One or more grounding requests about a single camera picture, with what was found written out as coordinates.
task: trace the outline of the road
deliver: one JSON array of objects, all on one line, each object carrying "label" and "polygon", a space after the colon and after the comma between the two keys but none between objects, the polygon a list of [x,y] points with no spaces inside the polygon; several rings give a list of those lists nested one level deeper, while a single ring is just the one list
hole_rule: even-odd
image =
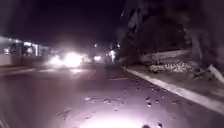
[{"label": "road", "polygon": [[224,127],[223,116],[120,68],[36,69],[0,81],[10,128]]}]

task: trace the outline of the wet road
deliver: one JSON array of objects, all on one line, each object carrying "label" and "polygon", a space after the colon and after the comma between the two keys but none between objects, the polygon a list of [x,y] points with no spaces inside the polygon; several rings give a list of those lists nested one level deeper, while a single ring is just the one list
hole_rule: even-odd
[{"label": "wet road", "polygon": [[1,77],[11,128],[223,128],[224,117],[119,68]]}]

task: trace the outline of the curb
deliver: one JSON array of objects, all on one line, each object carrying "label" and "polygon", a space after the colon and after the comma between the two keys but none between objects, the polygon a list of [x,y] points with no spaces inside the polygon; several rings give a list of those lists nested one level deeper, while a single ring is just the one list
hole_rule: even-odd
[{"label": "curb", "polygon": [[174,84],[169,84],[169,83],[166,83],[165,81],[162,81],[162,80],[159,80],[159,79],[156,79],[156,78],[151,78],[150,76],[147,76],[143,73],[140,73],[140,72],[137,72],[135,70],[132,70],[132,69],[128,69],[128,68],[125,68],[123,67],[123,69],[135,76],[138,76],[152,84],[155,84],[161,88],[164,88],[174,94],[177,94],[185,99],[188,99],[188,100],[191,100],[201,106],[204,106],[205,108],[207,109],[210,109],[210,110],[213,110],[221,115],[224,116],[224,103],[218,101],[218,100],[215,100],[215,99],[212,99],[210,97],[207,97],[207,96],[204,96],[204,95],[201,95],[199,93],[196,93],[196,92],[193,92],[193,91],[190,91],[190,90],[187,90],[185,88],[181,88],[177,85],[174,85]]}]

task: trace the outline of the sidewalk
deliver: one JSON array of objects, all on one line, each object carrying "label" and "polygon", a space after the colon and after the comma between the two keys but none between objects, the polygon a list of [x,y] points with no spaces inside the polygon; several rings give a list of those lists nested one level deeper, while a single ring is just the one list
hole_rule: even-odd
[{"label": "sidewalk", "polygon": [[184,73],[150,73],[144,66],[124,68],[152,84],[224,115],[224,85],[218,81],[192,79]]}]

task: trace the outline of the night sky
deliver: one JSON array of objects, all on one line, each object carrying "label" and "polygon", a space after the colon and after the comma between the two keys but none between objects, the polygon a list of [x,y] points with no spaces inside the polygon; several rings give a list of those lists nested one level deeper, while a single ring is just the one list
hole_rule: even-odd
[{"label": "night sky", "polygon": [[85,46],[115,39],[124,0],[37,0],[21,37],[43,44]]}]

